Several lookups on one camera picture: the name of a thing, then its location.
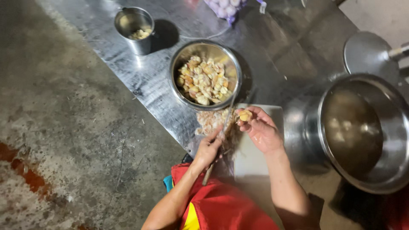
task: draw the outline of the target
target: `stainless steel table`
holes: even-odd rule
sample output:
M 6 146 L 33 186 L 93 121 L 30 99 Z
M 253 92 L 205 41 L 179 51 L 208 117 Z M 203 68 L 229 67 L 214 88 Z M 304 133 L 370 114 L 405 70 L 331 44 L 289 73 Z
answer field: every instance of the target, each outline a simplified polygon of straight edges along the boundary
M 332 1 L 304 2 L 305 6 L 297 0 L 268 0 L 265 14 L 260 14 L 258 2 L 248 0 L 237 23 L 227 29 L 228 23 L 218 19 L 201 0 L 49 1 L 186 150 L 199 126 L 196 111 L 174 97 L 168 78 L 172 55 L 192 39 L 208 38 L 225 30 L 212 40 L 231 48 L 240 62 L 244 74 L 240 102 L 302 112 L 302 106 L 292 106 L 294 101 L 320 96 L 332 81 L 347 75 L 343 48 L 358 29 Z M 155 19 L 158 38 L 147 56 L 133 55 L 114 28 L 118 8 L 131 6 L 146 9 Z M 403 79 L 393 77 L 390 82 L 409 98 L 409 86 Z M 291 129 L 287 129 L 288 117 L 284 118 L 287 132 Z M 291 153 L 296 143 L 285 141 L 289 154 L 296 153 L 297 158 L 296 149 Z M 341 180 L 333 170 L 324 176 L 298 175 L 307 190 L 326 201 L 333 197 Z M 314 184 L 326 179 L 333 181 L 328 194 L 320 194 L 316 189 L 319 186 L 303 182 Z

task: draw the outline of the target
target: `knife handle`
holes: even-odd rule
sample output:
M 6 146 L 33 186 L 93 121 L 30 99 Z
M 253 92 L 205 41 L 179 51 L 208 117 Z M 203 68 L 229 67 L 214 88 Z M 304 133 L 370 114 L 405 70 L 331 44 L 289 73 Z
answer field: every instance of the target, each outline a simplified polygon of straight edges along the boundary
M 206 170 L 206 174 L 204 175 L 203 182 L 202 182 L 202 185 L 203 185 L 203 186 L 206 186 L 206 185 L 207 185 L 207 181 L 208 181 L 209 178 L 210 178 L 210 174 L 211 174 L 211 171 L 213 170 L 213 167 L 214 167 L 214 163 L 212 163 L 212 164 L 210 165 L 210 167 Z

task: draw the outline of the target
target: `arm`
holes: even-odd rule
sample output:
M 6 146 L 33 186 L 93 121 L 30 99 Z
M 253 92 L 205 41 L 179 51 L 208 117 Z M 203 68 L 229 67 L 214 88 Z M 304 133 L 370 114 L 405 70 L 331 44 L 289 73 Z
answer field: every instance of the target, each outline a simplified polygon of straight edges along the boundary
M 142 230 L 175 229 L 189 201 L 189 191 L 197 177 L 215 158 L 222 140 L 216 138 L 222 127 L 202 139 L 196 157 L 180 181 L 149 213 Z
M 295 179 L 285 153 L 283 139 L 273 120 L 261 108 L 251 106 L 253 119 L 238 121 L 257 148 L 264 153 L 271 184 L 271 198 L 286 230 L 319 229 L 307 194 Z

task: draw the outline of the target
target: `large metal pot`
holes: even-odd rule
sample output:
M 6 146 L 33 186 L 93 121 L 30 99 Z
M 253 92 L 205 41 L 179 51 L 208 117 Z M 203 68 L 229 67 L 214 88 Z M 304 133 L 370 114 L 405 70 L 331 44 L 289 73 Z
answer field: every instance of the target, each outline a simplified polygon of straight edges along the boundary
M 360 99 L 342 95 L 344 90 Z M 339 114 L 354 121 L 338 121 Z M 409 106 L 392 85 L 358 74 L 336 82 L 312 107 L 305 138 L 349 183 L 369 193 L 389 194 L 409 182 L 408 118 Z
M 199 56 L 202 60 L 208 60 L 211 58 L 215 62 L 221 62 L 225 65 L 225 76 L 229 79 L 228 89 L 233 93 L 224 101 L 214 105 L 204 106 L 187 100 L 179 92 L 175 83 L 176 78 L 179 76 L 178 69 L 187 63 L 193 55 Z M 170 76 L 169 83 L 174 95 L 187 106 L 204 111 L 220 110 L 228 106 L 236 92 L 240 90 L 242 82 L 241 68 L 237 58 L 231 50 L 211 40 L 192 41 L 176 51 L 170 64 Z

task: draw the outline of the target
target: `white cutting board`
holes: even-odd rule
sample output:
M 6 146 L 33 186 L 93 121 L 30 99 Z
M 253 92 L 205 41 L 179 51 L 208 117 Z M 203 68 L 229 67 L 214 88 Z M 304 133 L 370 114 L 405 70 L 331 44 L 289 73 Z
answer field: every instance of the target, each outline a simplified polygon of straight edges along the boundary
M 243 103 L 238 104 L 238 108 L 246 108 L 248 106 L 261 107 L 271 116 L 280 133 L 284 134 L 283 109 L 281 107 Z M 247 133 L 243 133 L 239 139 L 233 162 L 235 179 L 253 176 L 268 176 L 267 164 L 263 153 L 254 145 Z

